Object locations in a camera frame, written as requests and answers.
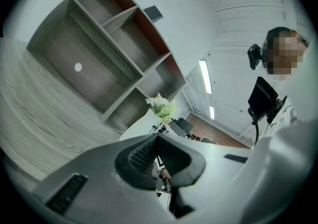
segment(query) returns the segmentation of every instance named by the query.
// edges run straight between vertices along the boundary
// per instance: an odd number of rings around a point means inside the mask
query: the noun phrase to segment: wooden shelf
[[[184,78],[172,55],[168,55],[156,68],[149,70],[138,87],[150,97],[160,93],[162,97],[171,100],[173,93],[185,85]]]
[[[103,24],[117,14],[136,6],[132,0],[78,0],[83,7]]]
[[[54,31],[41,53],[73,88],[105,111],[132,81],[82,31],[73,15]],[[79,72],[75,70],[77,63],[82,66]]]
[[[106,124],[125,132],[149,109],[145,96],[138,89],[134,89],[109,116]]]
[[[123,12],[104,28],[143,72],[170,52],[140,8]]]
[[[143,76],[143,72],[138,68],[138,66],[131,60],[131,58],[122,50],[121,47],[115,43],[115,41],[112,39],[112,37],[106,32],[106,30],[96,21],[96,19],[80,4],[78,0],[72,0],[73,6],[75,6],[79,12],[86,18],[86,20],[90,23],[93,29],[99,33],[101,36],[101,41],[103,42],[102,45],[100,45],[100,48],[103,48],[105,45],[109,45],[116,54],[114,54],[114,61],[117,66],[120,66],[120,64],[117,61],[120,61],[123,59],[132,69],[135,71],[135,73],[138,76]]]
[[[166,42],[134,0],[64,0],[28,50],[93,104],[102,123],[122,132],[145,114],[147,97],[159,92],[171,100],[185,85]]]

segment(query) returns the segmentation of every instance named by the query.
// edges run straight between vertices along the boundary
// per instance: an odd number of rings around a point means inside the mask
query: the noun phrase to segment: wooden floor
[[[100,113],[27,43],[0,39],[0,147],[41,181],[82,152],[119,140]]]

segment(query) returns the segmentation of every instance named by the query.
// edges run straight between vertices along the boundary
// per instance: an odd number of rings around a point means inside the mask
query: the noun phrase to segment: black slot
[[[247,161],[246,157],[241,157],[241,156],[236,156],[236,155],[232,155],[232,154],[227,154],[224,156],[224,158],[228,158],[237,162],[241,162],[241,163],[245,163]]]
[[[46,206],[63,215],[87,181],[87,177],[74,174],[68,182],[50,199]]]

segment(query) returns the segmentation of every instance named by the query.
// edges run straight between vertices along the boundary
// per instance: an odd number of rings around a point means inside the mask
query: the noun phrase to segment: white desk
[[[149,109],[142,118],[140,118],[124,132],[124,134],[119,138],[119,141],[151,133],[157,133],[164,125],[166,127],[165,133],[176,135],[176,133],[168,124],[162,122],[161,119],[155,115],[151,109]]]

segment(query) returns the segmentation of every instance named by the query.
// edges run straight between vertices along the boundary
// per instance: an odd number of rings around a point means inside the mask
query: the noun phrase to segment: ceiling light
[[[200,63],[200,67],[201,67],[201,71],[202,71],[202,75],[203,75],[205,89],[206,89],[207,93],[212,94],[207,62],[200,61],[199,63]]]
[[[211,118],[214,120],[214,108],[210,107]]]

